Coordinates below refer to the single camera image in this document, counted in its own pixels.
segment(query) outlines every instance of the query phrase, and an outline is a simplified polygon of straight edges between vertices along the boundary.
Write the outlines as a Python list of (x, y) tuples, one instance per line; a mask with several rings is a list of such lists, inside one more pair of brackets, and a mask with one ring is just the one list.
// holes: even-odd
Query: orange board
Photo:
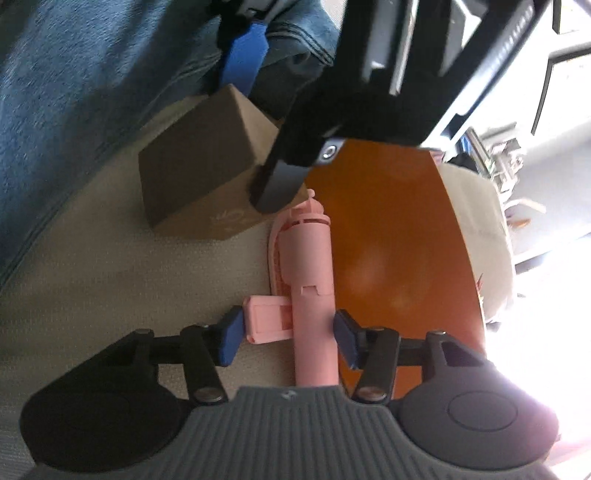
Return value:
[[(484, 353), (469, 257), (428, 152), (349, 140), (306, 184), (331, 218), (338, 309), (406, 338), (445, 330)], [(342, 361), (341, 373), (351, 390), (360, 373)], [(420, 382), (419, 368), (399, 368), (395, 395)]]

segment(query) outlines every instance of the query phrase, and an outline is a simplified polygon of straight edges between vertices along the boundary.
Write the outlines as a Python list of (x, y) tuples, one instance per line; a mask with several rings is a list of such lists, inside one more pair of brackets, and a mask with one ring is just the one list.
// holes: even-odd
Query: gray ribbed panel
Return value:
[(220, 407), (195, 410), (164, 450), (96, 475), (38, 466), (27, 480), (556, 480), (541, 463), (474, 472), (429, 456), (389, 411), (338, 388), (242, 388)]

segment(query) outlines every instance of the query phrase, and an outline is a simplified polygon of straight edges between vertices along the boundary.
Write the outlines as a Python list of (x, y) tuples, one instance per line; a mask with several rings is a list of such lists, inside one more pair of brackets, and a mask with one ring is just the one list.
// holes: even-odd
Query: blue denim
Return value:
[[(60, 206), (152, 115), (216, 87), (210, 0), (4, 0), (0, 7), (0, 288)], [(319, 0), (269, 25), (251, 99), (285, 115), (332, 62)]]

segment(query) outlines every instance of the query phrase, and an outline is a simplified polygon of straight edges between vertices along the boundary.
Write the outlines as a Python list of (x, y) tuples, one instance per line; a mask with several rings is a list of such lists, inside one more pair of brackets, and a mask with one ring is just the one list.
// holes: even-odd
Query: bolt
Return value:
[(223, 400), (223, 391), (217, 387), (202, 387), (193, 394), (199, 403), (218, 403)]
[(326, 148), (326, 150), (322, 154), (322, 158), (324, 158), (325, 160), (328, 160), (329, 158), (334, 157), (335, 153), (336, 153), (336, 145), (330, 145), (329, 147)]
[(379, 387), (361, 387), (357, 396), (370, 403), (377, 403), (386, 398), (386, 392)]

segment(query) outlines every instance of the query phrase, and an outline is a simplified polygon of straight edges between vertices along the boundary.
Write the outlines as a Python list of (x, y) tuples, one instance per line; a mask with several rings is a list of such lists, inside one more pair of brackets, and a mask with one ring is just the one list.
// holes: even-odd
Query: cardboard box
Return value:
[[(150, 227), (222, 240), (268, 218), (251, 206), (248, 189), (277, 132), (231, 85), (198, 104), (139, 154)], [(306, 199), (302, 187), (289, 207)]]

